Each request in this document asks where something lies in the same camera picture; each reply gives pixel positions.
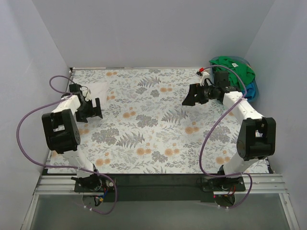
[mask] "teal cloth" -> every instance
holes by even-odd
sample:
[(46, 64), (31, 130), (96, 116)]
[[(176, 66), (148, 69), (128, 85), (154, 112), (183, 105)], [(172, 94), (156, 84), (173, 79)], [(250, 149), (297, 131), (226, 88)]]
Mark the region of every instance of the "teal cloth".
[[(248, 84), (252, 83), (252, 81), (255, 79), (255, 72), (249, 67), (249, 65), (241, 63), (239, 61), (232, 60), (230, 57), (226, 56), (220, 56), (217, 60), (211, 60), (209, 61), (211, 64), (214, 65), (222, 65), (230, 68), (233, 70), (243, 81), (244, 85), (247, 86)], [(215, 71), (224, 70), (224, 68), (217, 67), (215, 68)], [(242, 84), (239, 82), (235, 74), (228, 71), (229, 75), (229, 81), (232, 86), (239, 87), (240, 90), (244, 90)]]

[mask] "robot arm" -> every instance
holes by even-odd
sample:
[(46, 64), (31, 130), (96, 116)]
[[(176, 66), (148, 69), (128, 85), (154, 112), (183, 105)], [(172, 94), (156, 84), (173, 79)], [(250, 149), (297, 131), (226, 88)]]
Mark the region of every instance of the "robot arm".
[[(227, 108), (231, 108), (242, 98), (242, 93), (230, 86), (228, 72), (216, 72), (214, 80), (215, 85), (209, 79), (207, 81), (211, 85), (206, 80), (203, 84), (190, 85), (182, 105), (194, 106), (195, 103), (204, 104), (218, 99)], [(266, 118), (258, 113), (246, 99), (234, 107), (232, 113), (241, 124), (241, 129), (236, 143), (237, 153), (220, 169), (225, 175), (243, 173), (253, 163), (275, 152), (276, 122), (273, 118)]]
[[(93, 107), (89, 89), (83, 91), (81, 85), (71, 84), (69, 90), (72, 93), (71, 97), (69, 97), (70, 94), (63, 95), (63, 98), (66, 98), (65, 101), (51, 113), (42, 115), (47, 145), (50, 150), (55, 150), (67, 159), (70, 165), (97, 171), (79, 146), (81, 137), (74, 115), (78, 122), (87, 122), (88, 117), (102, 118), (99, 98), (95, 99), (96, 107)], [(96, 174), (81, 170), (76, 170), (76, 173), (77, 178), (72, 177), (72, 179), (82, 187), (91, 191), (101, 187), (101, 180)]]

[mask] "metal frame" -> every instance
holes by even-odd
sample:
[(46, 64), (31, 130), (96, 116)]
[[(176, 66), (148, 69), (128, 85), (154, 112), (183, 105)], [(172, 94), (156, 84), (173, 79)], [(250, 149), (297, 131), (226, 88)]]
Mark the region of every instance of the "metal frame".
[(32, 201), (31, 201), (31, 204), (30, 204), (30, 207), (27, 211), (27, 214), (25, 215), (23, 224), (20, 228), (21, 230), (28, 230), (28, 229), (31, 228), (31, 224), (32, 224), (33, 217), (34, 217), (34, 214), (35, 214), (35, 209), (36, 209), (36, 206), (37, 206), (38, 198), (39, 198), (39, 195), (34, 194)]
[[(148, 69), (148, 68), (72, 68), (70, 71), (70, 78), (73, 79), (76, 70), (95, 70), (95, 69)], [(50, 163), (51, 151), (49, 152), (47, 162)], [(41, 176), (29, 207), (29, 210), (24, 219), (21, 230), (30, 229), (32, 220), (34, 217), (35, 209), (37, 206), (38, 198), (40, 195), (92, 195), (93, 193), (76, 193), (74, 192), (75, 182), (71, 180), (71, 175), (46, 175)], [(251, 190), (251, 194), (279, 194), (281, 203), (283, 206), (283, 210), (285, 212), (289, 227), (291, 230), (298, 230), (299, 225), (297, 223), (290, 199), (289, 194), (287, 193), (287, 189), (285, 183), (283, 181), (283, 177), (281, 174), (252, 174), (253, 186)], [(243, 180), (245, 186), (248, 190), (250, 186), (250, 181), (248, 176), (244, 175)], [(237, 194), (246, 194), (244, 192), (236, 192)], [(223, 192), (214, 192), (214, 194), (222, 194)]]
[(93, 67), (93, 68), (72, 68), (72, 71), (76, 70), (112, 70), (112, 69), (199, 69), (201, 67)]
[(288, 193), (283, 193), (283, 194), (279, 193), (279, 197), (280, 197), (281, 203), (283, 205), (283, 210), (284, 210), (284, 213), (286, 215), (290, 229), (291, 230), (300, 229), (299, 225), (297, 223), (297, 220), (296, 220), (290, 199), (289, 199), (289, 194)]
[[(37, 195), (79, 195), (74, 192), (75, 181), (71, 180), (72, 175), (48, 175), (41, 176), (36, 189)], [(253, 187), (251, 194), (267, 194), (267, 193), (287, 193), (283, 177), (281, 174), (252, 174)], [(243, 175), (246, 188), (249, 188), (249, 177)], [(222, 194), (223, 192), (214, 192), (214, 194)], [(93, 193), (82, 193), (84, 195), (92, 195)]]

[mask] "white backdrop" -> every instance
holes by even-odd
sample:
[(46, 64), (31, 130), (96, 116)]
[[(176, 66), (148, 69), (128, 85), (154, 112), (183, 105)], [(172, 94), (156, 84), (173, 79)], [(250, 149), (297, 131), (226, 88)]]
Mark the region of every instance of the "white backdrop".
[(243, 57), (274, 0), (33, 0), (69, 67), (199, 67)]
[[(41, 168), (30, 163), (16, 142), (16, 128), (30, 110), (58, 100), (48, 85), (68, 68), (31, 0), (0, 0), (0, 229), (20, 229)], [(55, 81), (65, 89), (66, 81)], [(39, 162), (47, 158), (41, 114), (21, 129), (25, 150)]]
[(307, 229), (307, 2), (276, 0), (246, 59), (256, 72), (256, 109), (276, 120), (272, 168), (283, 174), (301, 229)]

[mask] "table surface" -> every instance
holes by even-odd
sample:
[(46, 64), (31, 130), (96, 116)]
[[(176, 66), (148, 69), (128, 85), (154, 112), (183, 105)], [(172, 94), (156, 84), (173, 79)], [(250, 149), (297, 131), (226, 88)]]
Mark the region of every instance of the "table surface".
[[(189, 85), (200, 81), (196, 69), (77, 70), (80, 85), (109, 83), (103, 119), (77, 123), (81, 148), (101, 173), (201, 173), (199, 152), (215, 121), (226, 111), (216, 100), (193, 107), (181, 103)], [(240, 125), (232, 113), (212, 133), (202, 165), (216, 173), (236, 152)], [(53, 152), (52, 165), (69, 165)], [(250, 173), (268, 173), (265, 160)], [(74, 173), (49, 169), (48, 173)]]

